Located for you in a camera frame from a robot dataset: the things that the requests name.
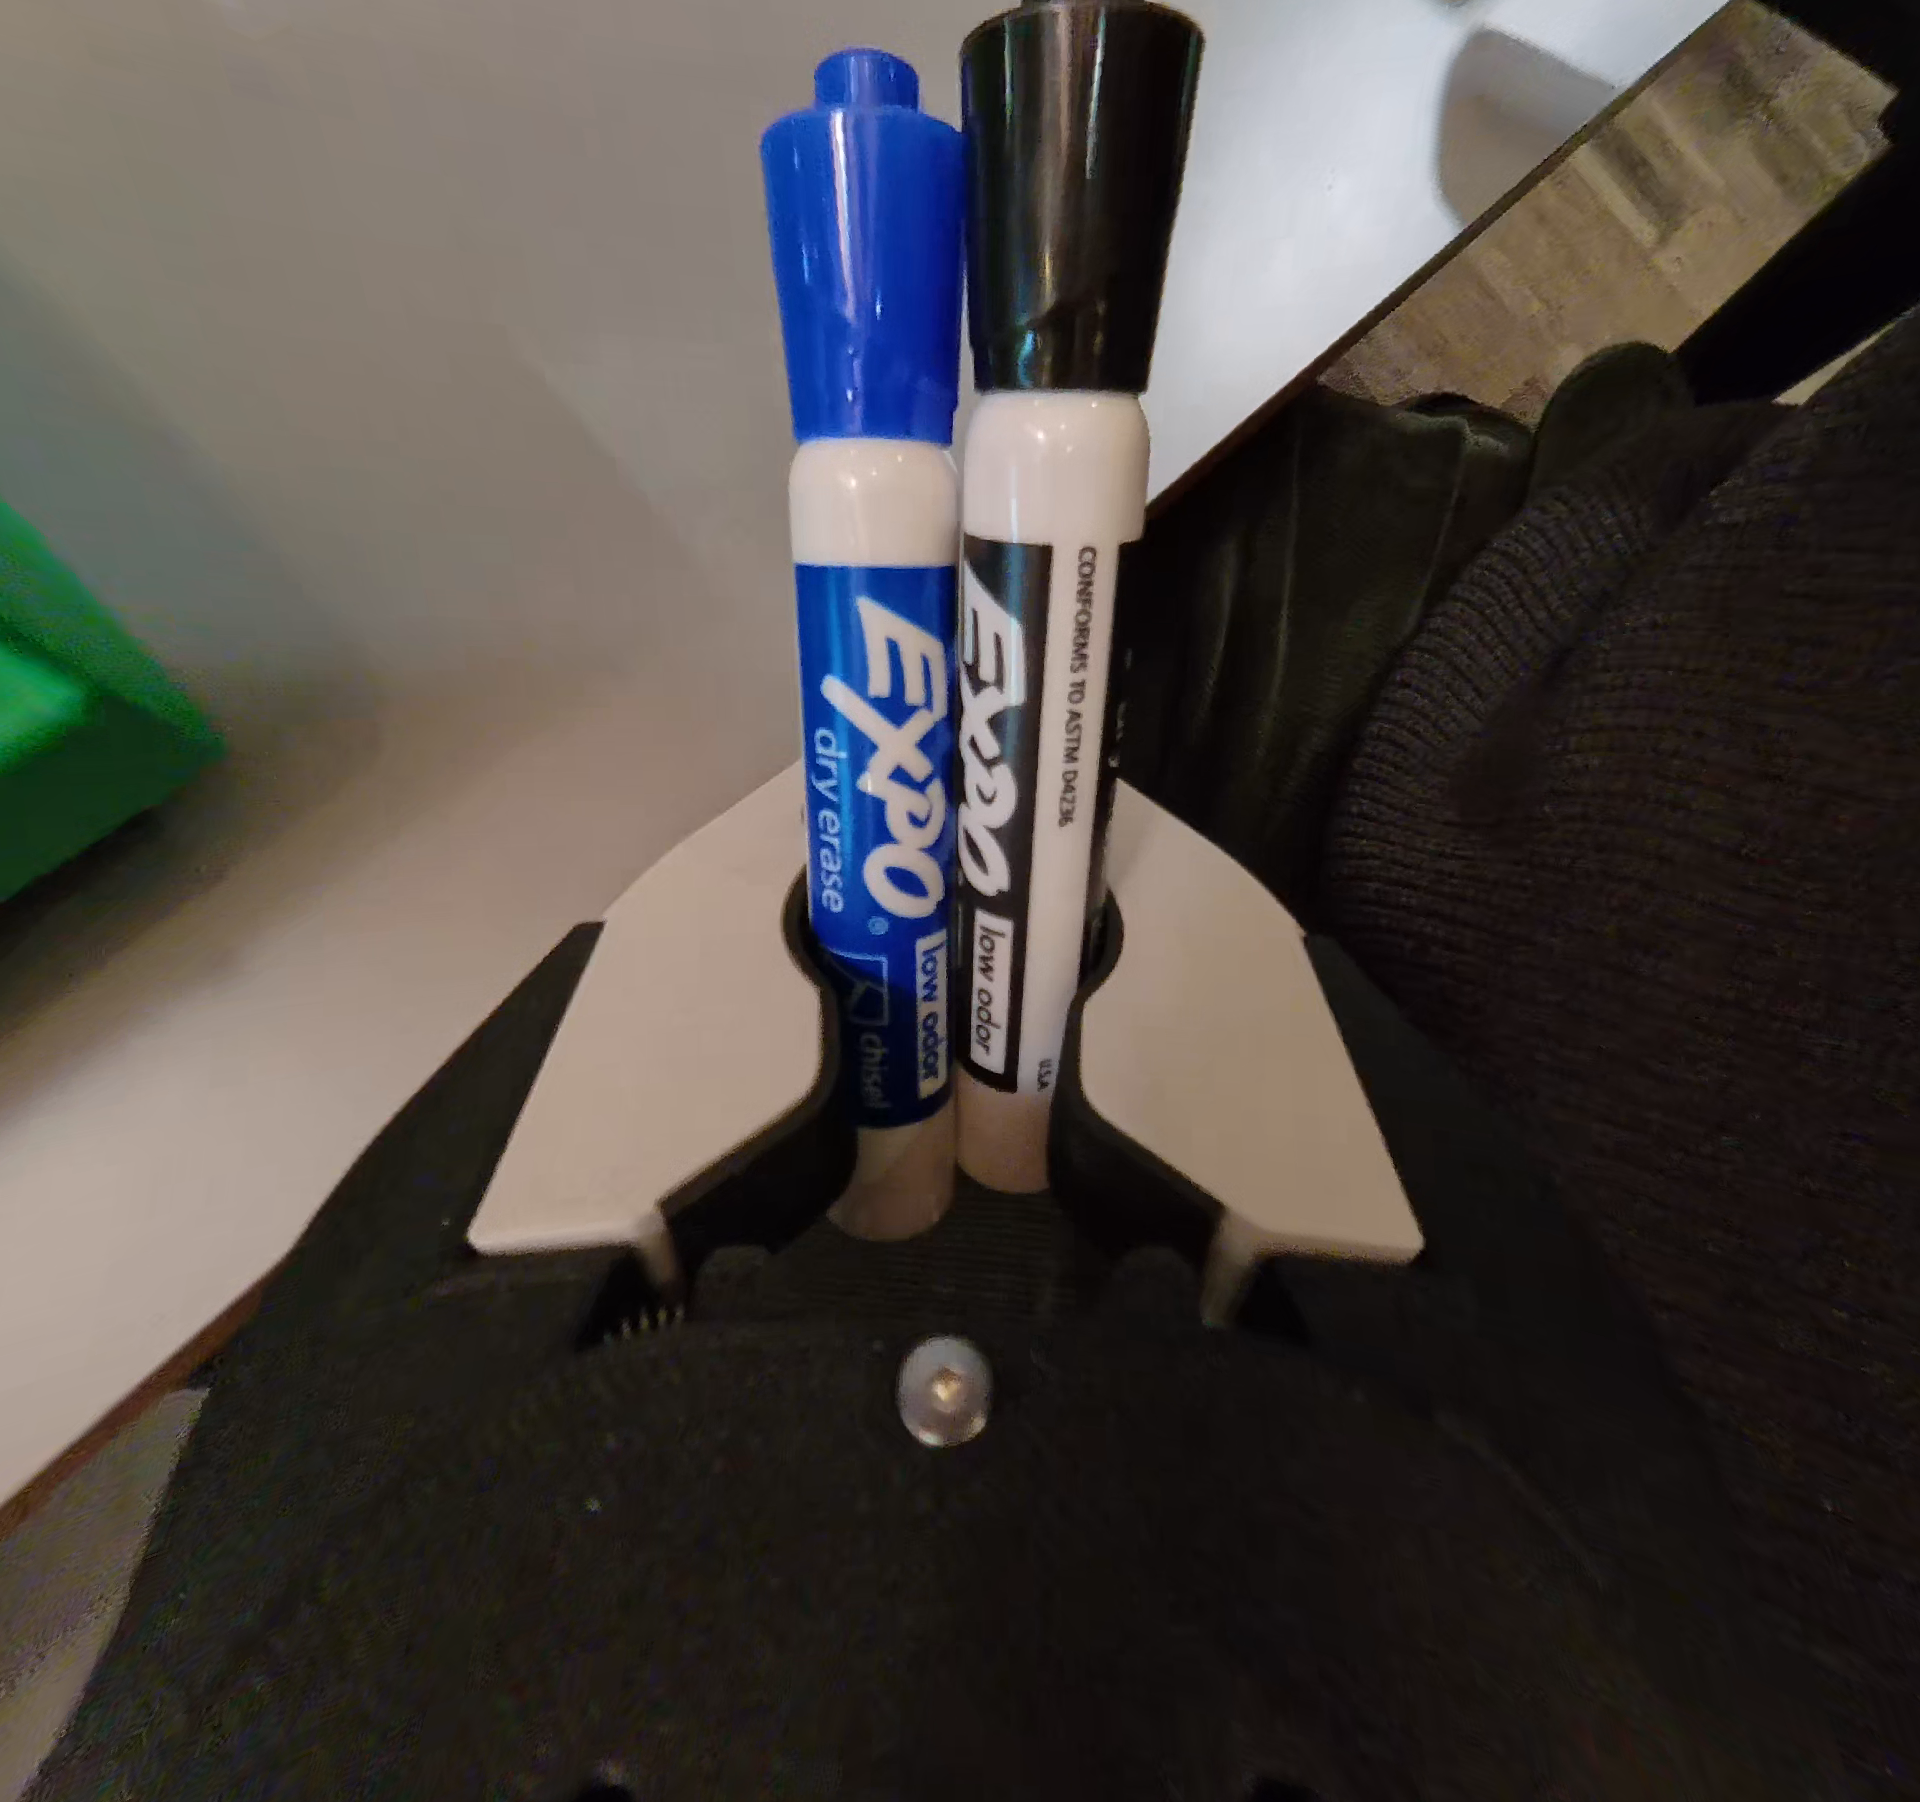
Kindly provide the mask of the person's black sweater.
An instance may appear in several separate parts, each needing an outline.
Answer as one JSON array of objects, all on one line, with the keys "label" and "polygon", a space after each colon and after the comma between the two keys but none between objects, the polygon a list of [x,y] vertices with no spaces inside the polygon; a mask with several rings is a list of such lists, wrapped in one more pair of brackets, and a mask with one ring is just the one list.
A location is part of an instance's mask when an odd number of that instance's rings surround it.
[{"label": "person's black sweater", "polygon": [[1918,333],[1534,496],[1386,680],[1337,935],[1706,1422],[1792,1685],[1916,1797]]}]

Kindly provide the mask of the blue dry erase marker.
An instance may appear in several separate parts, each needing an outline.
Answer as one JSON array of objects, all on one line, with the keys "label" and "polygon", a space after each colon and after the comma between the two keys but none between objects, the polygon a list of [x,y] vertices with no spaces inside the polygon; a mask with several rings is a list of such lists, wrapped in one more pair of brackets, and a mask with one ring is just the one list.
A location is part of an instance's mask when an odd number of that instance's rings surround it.
[{"label": "blue dry erase marker", "polygon": [[830,55],[761,141],[796,455],[806,901],[836,993],[856,1239],[930,1229],[956,1177],[964,146],[875,47]]}]

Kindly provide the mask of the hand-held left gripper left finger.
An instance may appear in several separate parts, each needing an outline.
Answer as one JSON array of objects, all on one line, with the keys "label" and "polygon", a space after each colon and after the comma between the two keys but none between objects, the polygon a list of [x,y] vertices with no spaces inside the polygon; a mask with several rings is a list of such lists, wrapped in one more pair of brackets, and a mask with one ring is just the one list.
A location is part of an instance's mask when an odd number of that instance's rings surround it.
[{"label": "hand-held left gripper left finger", "polygon": [[467,1224],[481,1257],[632,1252],[679,1302],[694,1194],[823,1076],[826,1008],[788,945],[803,886],[793,763],[607,909]]}]

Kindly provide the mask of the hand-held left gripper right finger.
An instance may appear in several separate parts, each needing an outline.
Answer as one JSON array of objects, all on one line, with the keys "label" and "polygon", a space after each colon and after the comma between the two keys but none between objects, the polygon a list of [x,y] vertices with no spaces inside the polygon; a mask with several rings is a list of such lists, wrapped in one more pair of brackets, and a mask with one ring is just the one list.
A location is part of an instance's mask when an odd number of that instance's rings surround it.
[{"label": "hand-held left gripper right finger", "polygon": [[1302,928],[1126,782],[1050,1186],[1109,1254],[1181,1257],[1208,1326],[1236,1319],[1274,1264],[1400,1271],[1426,1248]]}]

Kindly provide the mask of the green plastic bin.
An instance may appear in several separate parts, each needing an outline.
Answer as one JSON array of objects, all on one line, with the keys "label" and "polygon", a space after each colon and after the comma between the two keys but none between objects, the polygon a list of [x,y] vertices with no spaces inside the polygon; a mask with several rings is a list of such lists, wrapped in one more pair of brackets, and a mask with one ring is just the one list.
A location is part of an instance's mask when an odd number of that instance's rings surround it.
[{"label": "green plastic bin", "polygon": [[3,897],[165,804],[225,750],[199,704],[3,509]]}]

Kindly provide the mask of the black dry erase marker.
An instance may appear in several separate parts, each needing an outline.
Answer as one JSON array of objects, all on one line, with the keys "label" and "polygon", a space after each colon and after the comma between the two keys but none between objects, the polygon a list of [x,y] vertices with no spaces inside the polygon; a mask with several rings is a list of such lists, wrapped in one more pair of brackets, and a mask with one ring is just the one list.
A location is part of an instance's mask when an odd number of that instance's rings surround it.
[{"label": "black dry erase marker", "polygon": [[1119,569],[1204,36],[1155,0],[1018,0],[960,55],[973,409],[957,562],[956,1155],[1047,1180],[1101,896]]}]

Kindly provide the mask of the person's dark green pants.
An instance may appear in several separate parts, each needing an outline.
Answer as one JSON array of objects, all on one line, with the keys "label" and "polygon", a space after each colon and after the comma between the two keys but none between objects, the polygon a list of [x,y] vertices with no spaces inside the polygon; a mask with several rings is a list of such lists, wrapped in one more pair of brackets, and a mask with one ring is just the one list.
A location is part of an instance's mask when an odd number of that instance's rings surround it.
[{"label": "person's dark green pants", "polygon": [[1313,923],[1339,785],[1407,643],[1529,498],[1692,405],[1650,343],[1592,354],[1535,418],[1312,387],[1134,546],[1119,780]]}]

